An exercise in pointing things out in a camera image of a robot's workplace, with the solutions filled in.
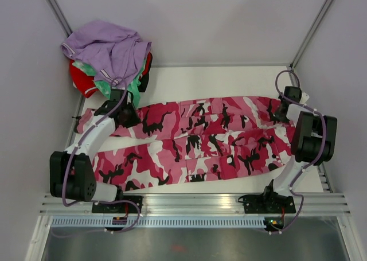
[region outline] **lavender garment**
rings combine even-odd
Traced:
[[[64,54],[90,64],[97,70],[95,80],[122,77],[127,84],[137,76],[150,51],[151,42],[142,41],[131,29],[96,20],[73,32],[62,44]]]

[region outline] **pink camouflage pants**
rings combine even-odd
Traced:
[[[239,96],[142,107],[141,124],[120,126],[112,136],[157,141],[97,153],[95,176],[127,191],[267,173],[283,166],[291,155],[295,129],[274,117],[279,103]],[[93,113],[87,109],[78,117],[77,133],[86,130]]]

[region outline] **gray floor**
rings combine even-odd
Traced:
[[[56,234],[86,228],[55,228]],[[349,260],[334,219],[299,219],[282,235],[254,229],[137,228],[111,235],[97,232],[58,239],[50,235],[47,261],[344,261]]]

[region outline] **pile of clothes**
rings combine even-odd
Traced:
[[[149,82],[150,48],[136,31],[101,20],[85,24],[61,44],[74,86],[86,98],[100,91],[110,99],[111,87],[122,89],[124,80],[135,107]]]

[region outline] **purple towel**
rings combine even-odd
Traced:
[[[92,65],[97,71],[94,80],[110,84],[121,77],[129,85],[143,67],[150,45],[134,30],[96,20],[73,32],[61,49],[70,59]],[[119,83],[116,81],[114,85],[122,88]]]

